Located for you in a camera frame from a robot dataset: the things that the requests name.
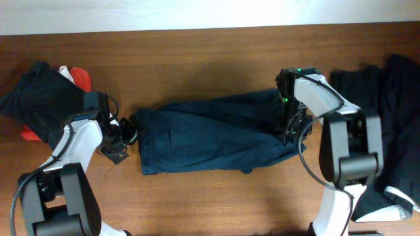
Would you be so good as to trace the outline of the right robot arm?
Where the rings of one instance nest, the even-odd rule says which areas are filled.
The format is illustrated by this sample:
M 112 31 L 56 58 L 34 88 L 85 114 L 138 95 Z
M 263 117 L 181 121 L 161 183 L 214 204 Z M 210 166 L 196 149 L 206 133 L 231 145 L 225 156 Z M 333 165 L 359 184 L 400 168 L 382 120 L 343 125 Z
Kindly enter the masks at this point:
M 358 200 L 383 171 L 381 120 L 349 102 L 316 68 L 282 69 L 276 85 L 284 104 L 278 132 L 283 140 L 296 138 L 301 163 L 325 187 L 308 234 L 348 235 Z M 316 122 L 322 124 L 321 178 L 309 169 L 301 149 Z

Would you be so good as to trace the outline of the navy blue shorts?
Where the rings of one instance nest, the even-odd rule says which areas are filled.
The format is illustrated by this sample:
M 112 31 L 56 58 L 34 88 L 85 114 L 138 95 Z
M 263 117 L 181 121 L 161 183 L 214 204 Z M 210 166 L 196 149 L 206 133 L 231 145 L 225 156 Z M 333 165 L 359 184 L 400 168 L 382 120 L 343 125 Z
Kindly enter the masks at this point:
M 142 173 L 249 174 L 294 157 L 306 147 L 277 135 L 283 110 L 276 89 L 140 109 L 130 118 L 140 132 Z

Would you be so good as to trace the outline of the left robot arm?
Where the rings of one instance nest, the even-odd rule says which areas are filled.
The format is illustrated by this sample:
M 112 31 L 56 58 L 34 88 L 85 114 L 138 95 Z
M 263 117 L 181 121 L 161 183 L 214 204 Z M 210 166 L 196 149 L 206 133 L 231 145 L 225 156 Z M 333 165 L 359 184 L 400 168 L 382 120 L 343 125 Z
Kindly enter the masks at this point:
M 50 157 L 20 176 L 10 207 L 11 235 L 16 235 L 20 205 L 28 235 L 130 236 L 103 221 L 86 176 L 95 153 L 118 165 L 139 136 L 131 120 L 110 111 L 113 100 L 103 92 L 84 94 L 83 111 L 68 117 Z

